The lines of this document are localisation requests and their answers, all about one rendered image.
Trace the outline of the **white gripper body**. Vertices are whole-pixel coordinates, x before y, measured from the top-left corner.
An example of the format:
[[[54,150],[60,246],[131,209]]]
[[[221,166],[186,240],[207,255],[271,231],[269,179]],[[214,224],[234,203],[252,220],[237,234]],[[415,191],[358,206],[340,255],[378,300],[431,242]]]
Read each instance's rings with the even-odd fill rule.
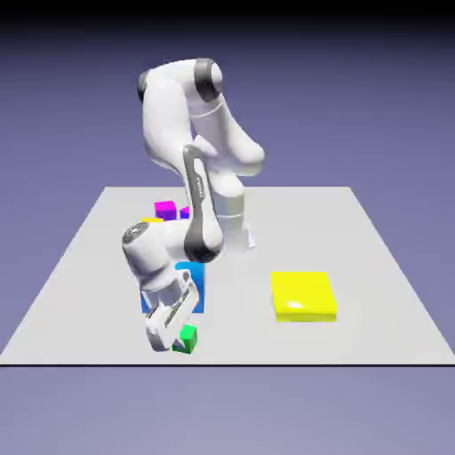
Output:
[[[190,280],[183,292],[171,305],[158,300],[146,316],[146,332],[149,339],[177,339],[199,301],[198,290]]]

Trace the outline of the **small green cube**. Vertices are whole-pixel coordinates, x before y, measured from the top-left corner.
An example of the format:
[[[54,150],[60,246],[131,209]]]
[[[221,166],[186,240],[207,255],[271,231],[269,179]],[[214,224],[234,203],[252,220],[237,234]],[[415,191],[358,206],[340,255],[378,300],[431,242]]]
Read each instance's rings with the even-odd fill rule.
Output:
[[[174,341],[172,350],[184,354],[191,354],[197,343],[197,328],[192,324],[185,324],[179,337]]]

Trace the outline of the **large blue box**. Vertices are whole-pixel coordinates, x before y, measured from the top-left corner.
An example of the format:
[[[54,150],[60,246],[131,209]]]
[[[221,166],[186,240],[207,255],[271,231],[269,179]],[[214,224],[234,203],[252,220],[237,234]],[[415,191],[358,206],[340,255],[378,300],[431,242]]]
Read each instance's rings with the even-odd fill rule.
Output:
[[[204,312],[205,303],[205,267],[203,263],[192,261],[179,261],[175,264],[177,270],[187,269],[190,271],[193,282],[199,293],[199,301],[193,310],[195,314]]]

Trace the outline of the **large magenta box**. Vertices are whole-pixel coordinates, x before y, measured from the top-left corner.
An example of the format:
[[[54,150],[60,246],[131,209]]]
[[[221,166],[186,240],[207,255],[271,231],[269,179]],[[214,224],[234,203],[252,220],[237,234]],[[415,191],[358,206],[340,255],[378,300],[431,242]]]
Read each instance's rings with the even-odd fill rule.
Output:
[[[154,202],[155,216],[164,221],[177,219],[177,206],[173,200]]]

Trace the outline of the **large yellow box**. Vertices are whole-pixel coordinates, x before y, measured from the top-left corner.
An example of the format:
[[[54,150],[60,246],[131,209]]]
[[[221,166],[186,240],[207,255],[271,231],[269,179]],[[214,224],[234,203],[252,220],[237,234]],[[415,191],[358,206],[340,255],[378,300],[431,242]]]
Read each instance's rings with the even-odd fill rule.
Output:
[[[334,322],[338,305],[321,271],[274,271],[271,287],[277,322]]]

